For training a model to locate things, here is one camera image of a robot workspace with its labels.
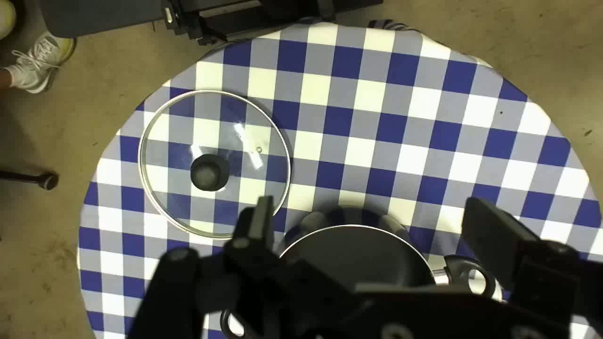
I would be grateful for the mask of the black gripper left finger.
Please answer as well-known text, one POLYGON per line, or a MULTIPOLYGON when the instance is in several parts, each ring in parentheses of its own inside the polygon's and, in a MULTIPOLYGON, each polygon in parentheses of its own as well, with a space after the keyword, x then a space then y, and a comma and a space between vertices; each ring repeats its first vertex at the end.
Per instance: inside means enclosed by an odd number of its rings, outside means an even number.
POLYGON ((263 243, 265 247, 273 245, 273 198, 261 196, 252 209, 248 222, 246 237, 263 243))

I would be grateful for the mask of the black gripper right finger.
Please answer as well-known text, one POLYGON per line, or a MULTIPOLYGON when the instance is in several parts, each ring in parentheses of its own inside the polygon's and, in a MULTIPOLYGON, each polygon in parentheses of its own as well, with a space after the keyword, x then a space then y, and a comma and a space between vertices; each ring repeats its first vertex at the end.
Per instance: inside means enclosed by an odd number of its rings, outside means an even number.
POLYGON ((503 288, 527 288, 544 283, 535 264, 542 241, 510 213, 482 198, 467 198, 461 237, 470 247, 486 273, 503 288))

